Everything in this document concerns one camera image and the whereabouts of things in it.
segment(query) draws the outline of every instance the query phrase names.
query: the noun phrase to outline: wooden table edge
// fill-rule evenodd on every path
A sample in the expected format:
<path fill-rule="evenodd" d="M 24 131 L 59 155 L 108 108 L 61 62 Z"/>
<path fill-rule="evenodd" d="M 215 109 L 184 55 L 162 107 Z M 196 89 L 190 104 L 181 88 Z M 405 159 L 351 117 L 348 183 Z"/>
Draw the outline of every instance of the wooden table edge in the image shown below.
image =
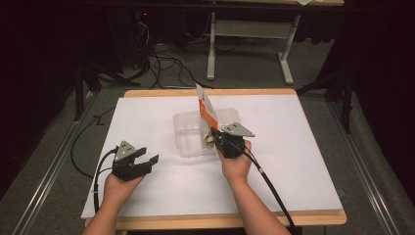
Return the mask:
<path fill-rule="evenodd" d="M 287 218 L 279 212 L 277 218 L 289 226 Z M 338 211 L 306 211 L 290 214 L 296 226 L 341 225 L 346 223 L 344 210 Z M 91 219 L 86 219 L 85 226 Z M 117 230 L 176 230 L 176 229 L 212 229 L 238 228 L 244 224 L 238 214 L 218 215 L 178 215 L 119 218 Z"/>
<path fill-rule="evenodd" d="M 291 88 L 267 88 L 267 89 L 205 89 L 209 96 L 215 95 L 297 95 Z M 170 96 L 197 96 L 196 89 L 183 90 L 128 90 L 125 98 L 131 97 L 170 97 Z"/>

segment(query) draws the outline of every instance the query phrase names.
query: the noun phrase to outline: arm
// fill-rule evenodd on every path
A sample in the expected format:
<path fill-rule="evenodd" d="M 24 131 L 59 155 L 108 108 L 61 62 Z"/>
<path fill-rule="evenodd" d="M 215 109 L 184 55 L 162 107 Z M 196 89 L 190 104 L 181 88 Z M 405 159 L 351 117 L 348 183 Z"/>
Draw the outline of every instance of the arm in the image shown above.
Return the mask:
<path fill-rule="evenodd" d="M 91 219 L 83 231 L 88 234 L 115 234 L 116 218 L 122 206 L 131 197 L 134 189 L 143 180 L 144 176 L 123 181 L 115 175 L 109 174 L 105 181 L 104 199 L 100 209 Z"/>
<path fill-rule="evenodd" d="M 248 149 L 251 148 L 251 142 L 246 141 L 245 144 Z M 290 234 L 248 184 L 251 160 L 246 156 L 226 159 L 219 151 L 218 155 L 222 161 L 223 174 L 232 190 L 247 234 Z"/>

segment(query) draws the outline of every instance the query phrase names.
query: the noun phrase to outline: hand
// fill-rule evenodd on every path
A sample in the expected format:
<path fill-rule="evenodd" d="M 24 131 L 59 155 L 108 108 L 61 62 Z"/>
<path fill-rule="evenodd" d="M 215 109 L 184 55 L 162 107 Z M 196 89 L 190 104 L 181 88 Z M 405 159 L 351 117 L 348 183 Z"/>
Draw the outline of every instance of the hand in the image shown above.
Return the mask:
<path fill-rule="evenodd" d="M 113 174 L 109 174 L 105 181 L 103 204 L 110 204 L 120 210 L 131 197 L 134 189 L 144 179 L 144 176 L 124 181 Z"/>
<path fill-rule="evenodd" d="M 251 149 L 251 142 L 246 140 L 245 147 L 247 149 Z M 245 156 L 241 155 L 235 159 L 226 159 L 217 151 L 217 154 L 222 161 L 222 172 L 225 178 L 228 180 L 229 184 L 234 184 L 238 182 L 248 183 L 248 173 L 250 172 L 251 168 L 251 160 Z"/>

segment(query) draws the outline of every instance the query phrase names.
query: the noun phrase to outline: white table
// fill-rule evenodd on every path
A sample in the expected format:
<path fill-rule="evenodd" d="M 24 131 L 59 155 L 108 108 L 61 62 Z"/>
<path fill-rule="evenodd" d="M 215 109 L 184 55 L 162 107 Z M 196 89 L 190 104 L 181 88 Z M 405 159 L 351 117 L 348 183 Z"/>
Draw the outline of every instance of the white table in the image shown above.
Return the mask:
<path fill-rule="evenodd" d="M 346 214 L 324 164 L 296 92 L 292 89 L 207 90 L 216 109 L 238 110 L 255 134 L 253 153 L 298 226 L 346 222 Z M 243 226 L 216 155 L 182 158 L 174 144 L 173 115 L 199 108 L 196 90 L 129 91 L 120 98 L 101 156 L 125 140 L 147 147 L 146 161 L 159 154 L 119 214 L 117 229 L 190 229 Z M 103 168 L 112 165 L 112 157 Z M 100 175 L 100 199 L 104 180 Z M 288 224 L 253 166 L 250 184 Z M 92 193 L 82 214 L 94 215 Z"/>

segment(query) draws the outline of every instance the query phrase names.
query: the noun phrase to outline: metal rail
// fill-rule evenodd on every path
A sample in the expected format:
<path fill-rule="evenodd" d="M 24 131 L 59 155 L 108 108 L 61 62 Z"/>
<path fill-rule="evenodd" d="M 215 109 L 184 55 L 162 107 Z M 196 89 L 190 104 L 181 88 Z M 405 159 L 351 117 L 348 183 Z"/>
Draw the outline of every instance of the metal rail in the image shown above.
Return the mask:
<path fill-rule="evenodd" d="M 86 117 L 88 110 L 94 103 L 96 95 L 93 95 L 92 92 L 89 92 L 86 98 L 89 102 L 86 105 L 86 108 L 78 121 L 74 121 L 65 139 L 59 148 L 57 154 L 55 155 L 54 160 L 52 160 L 48 170 L 45 173 L 40 185 L 37 187 L 36 192 L 34 193 L 30 203 L 28 204 L 26 210 L 24 211 L 18 225 L 15 228 L 13 234 L 27 234 L 31 225 L 37 217 L 40 209 L 43 206 L 43 203 L 46 200 L 56 178 L 58 177 L 59 172 L 61 171 L 62 165 L 65 162 L 65 156 L 67 150 L 70 148 L 70 145 L 73 143 L 75 134 L 77 133 L 78 128 L 82 124 L 82 121 Z"/>
<path fill-rule="evenodd" d="M 366 194 L 369 198 L 370 203 L 378 217 L 385 234 L 388 235 L 398 235 L 400 234 L 396 225 L 393 222 L 392 216 L 388 210 L 388 207 L 382 197 L 382 194 L 379 192 L 378 187 L 376 186 L 372 176 L 369 173 L 369 170 L 366 167 L 365 162 L 362 159 L 359 151 L 357 150 L 356 145 L 350 134 L 346 133 L 346 130 L 343 128 L 341 122 L 341 115 L 340 112 L 333 102 L 328 102 L 328 107 L 331 113 L 335 116 L 336 123 L 339 129 L 342 131 L 342 134 L 345 138 L 345 141 L 350 148 L 352 159 L 354 162 L 354 166 L 356 167 L 356 173 L 359 176 L 362 185 L 366 191 Z"/>

